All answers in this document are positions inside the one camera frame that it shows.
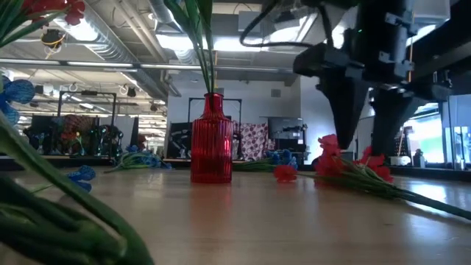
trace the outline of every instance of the bright window light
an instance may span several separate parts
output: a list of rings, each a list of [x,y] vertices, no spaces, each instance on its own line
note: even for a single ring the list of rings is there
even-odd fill
[[[428,25],[424,26],[423,28],[419,29],[417,35],[407,40],[407,46],[411,45],[411,43],[415,43],[416,41],[420,40],[421,38],[428,35],[430,32],[436,29],[436,25]]]
[[[190,38],[186,36],[167,36],[167,35],[157,35],[160,45],[166,49],[172,49],[177,51],[183,51],[188,49],[193,49],[193,44],[191,43]],[[206,41],[203,41],[203,46],[205,49],[208,48]]]
[[[340,25],[336,26],[332,31],[333,46],[337,49],[340,49],[342,45],[344,45],[344,31],[345,28]]]
[[[56,18],[54,22],[77,40],[94,41],[99,36],[98,32],[84,18],[81,18],[80,24],[76,26],[69,25],[63,18]]]

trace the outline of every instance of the wooden table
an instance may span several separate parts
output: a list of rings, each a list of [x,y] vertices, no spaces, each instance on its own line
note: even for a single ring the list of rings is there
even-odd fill
[[[8,174],[26,186],[42,183]],[[396,183],[471,210],[470,185]],[[135,227],[156,264],[471,264],[471,222],[426,207],[317,190],[310,179],[281,185],[270,174],[236,172],[232,185],[191,185],[187,171],[144,169],[99,175],[92,194]],[[55,188],[44,196],[76,207]],[[2,247],[0,264],[34,263]]]

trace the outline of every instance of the vase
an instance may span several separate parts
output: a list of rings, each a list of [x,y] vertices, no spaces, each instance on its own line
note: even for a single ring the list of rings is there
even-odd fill
[[[233,160],[233,123],[222,111],[223,96],[205,94],[205,110],[193,121],[191,182],[230,183]]]

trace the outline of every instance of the fluorescent light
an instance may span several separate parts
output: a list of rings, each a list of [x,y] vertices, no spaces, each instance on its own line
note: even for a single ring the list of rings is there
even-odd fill
[[[79,99],[79,98],[76,98],[75,96],[71,96],[71,99],[75,100],[75,101],[78,101],[78,102],[81,102],[82,100]]]
[[[54,22],[77,40],[94,41],[99,36],[98,32],[84,18],[81,18],[80,24],[76,26],[69,25],[63,18],[56,18]]]
[[[80,106],[82,107],[86,107],[87,109],[94,109],[93,105],[92,104],[88,104],[88,103],[82,103],[80,104]]]
[[[48,116],[55,116],[57,115],[57,112],[54,111],[36,111],[36,110],[19,110],[19,113],[24,113],[24,114],[43,114],[43,115],[48,115]],[[107,114],[100,114],[100,113],[73,113],[73,112],[61,112],[60,115],[81,115],[81,116],[98,116],[102,118],[107,118],[109,115]]]
[[[130,117],[135,118],[135,117],[143,117],[143,118],[163,118],[162,115],[157,115],[157,114],[129,114]]]
[[[417,35],[415,35],[412,38],[409,38],[407,40],[407,46],[410,46],[412,43],[415,43],[416,41],[420,40],[421,38],[425,37],[428,35],[430,32],[434,31],[436,29],[436,25],[428,25],[424,26],[423,28],[419,29],[417,32]]]
[[[70,66],[132,67],[131,63],[68,62]]]
[[[22,60],[22,59],[0,59],[0,63],[22,63],[22,64],[40,64],[48,66],[58,66],[60,63],[55,60]]]

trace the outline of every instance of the duct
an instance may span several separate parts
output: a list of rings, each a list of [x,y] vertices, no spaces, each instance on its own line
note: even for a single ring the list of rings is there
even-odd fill
[[[149,3],[154,18],[157,20],[157,24],[155,27],[156,34],[157,32],[165,32],[165,28],[163,27],[165,25],[172,29],[175,29],[177,32],[183,32],[180,28],[180,25],[178,25],[177,22],[174,20],[174,17],[170,13],[170,10],[163,3],[163,0],[149,0]],[[181,63],[197,64],[198,62],[198,59],[196,58],[196,54],[194,53],[193,49],[175,51],[175,55]]]
[[[86,5],[85,17],[81,19],[79,25],[68,25],[63,18],[56,18],[54,22],[77,40],[101,43],[100,45],[88,45],[86,47],[105,61],[139,63],[138,59],[121,42],[110,27],[88,4]],[[125,72],[122,74],[128,77],[129,80],[135,80],[135,85],[140,86],[152,98],[166,99],[167,91],[164,88],[165,85],[160,80],[155,81],[152,79],[145,70],[138,69],[136,72]]]

